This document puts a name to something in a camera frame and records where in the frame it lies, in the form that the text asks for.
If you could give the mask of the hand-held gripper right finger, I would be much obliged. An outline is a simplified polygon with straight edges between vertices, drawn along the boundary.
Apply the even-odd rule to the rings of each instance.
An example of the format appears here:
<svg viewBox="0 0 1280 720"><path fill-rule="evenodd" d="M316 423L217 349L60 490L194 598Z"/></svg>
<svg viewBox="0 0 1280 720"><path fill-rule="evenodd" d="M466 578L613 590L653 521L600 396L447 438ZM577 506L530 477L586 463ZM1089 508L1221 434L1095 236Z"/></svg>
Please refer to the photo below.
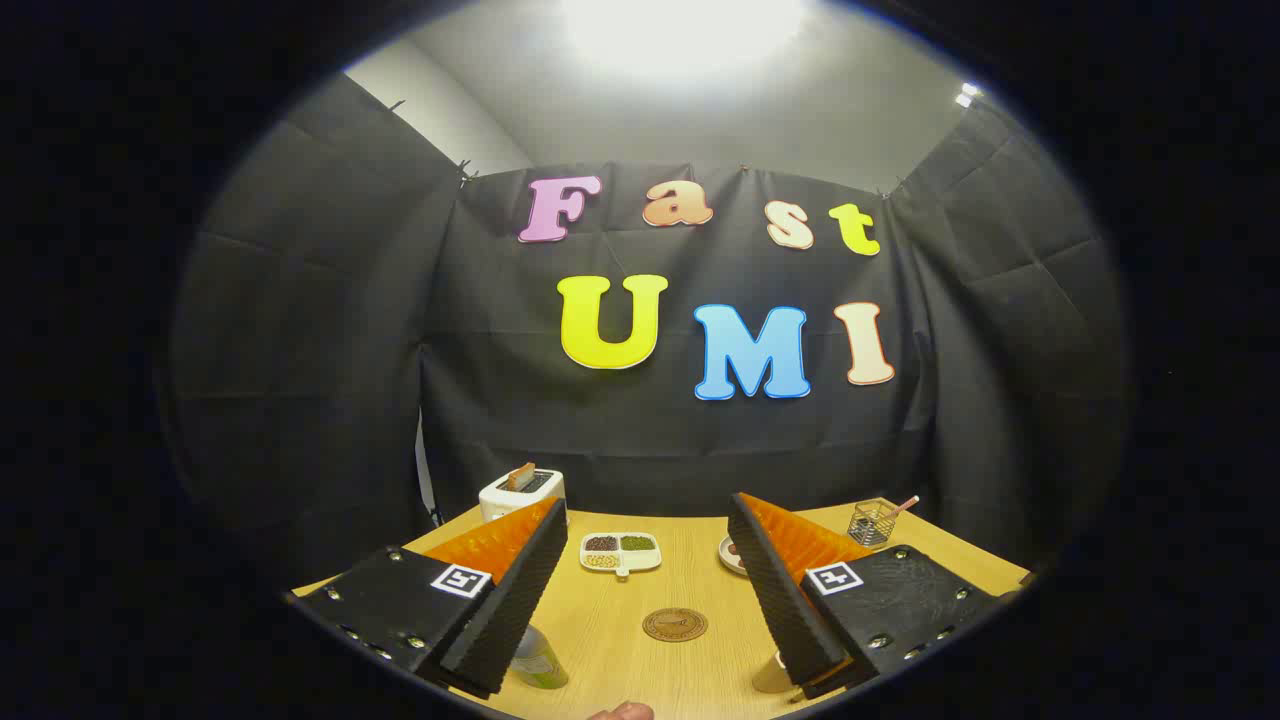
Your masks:
<svg viewBox="0 0 1280 720"><path fill-rule="evenodd" d="M1016 597L910 544L869 550L745 493L732 496L727 528L788 679L809 700L915 666Z"/></svg>

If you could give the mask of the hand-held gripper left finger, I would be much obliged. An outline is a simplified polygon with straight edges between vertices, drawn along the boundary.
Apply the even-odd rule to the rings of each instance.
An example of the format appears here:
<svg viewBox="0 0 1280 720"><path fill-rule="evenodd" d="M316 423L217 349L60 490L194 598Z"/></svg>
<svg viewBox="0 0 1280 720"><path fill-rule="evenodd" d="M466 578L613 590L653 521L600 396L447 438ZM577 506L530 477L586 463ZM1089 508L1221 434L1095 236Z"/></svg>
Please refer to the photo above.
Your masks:
<svg viewBox="0 0 1280 720"><path fill-rule="evenodd" d="M424 552L387 546L291 603L378 664L497 693L567 543L547 497Z"/></svg>

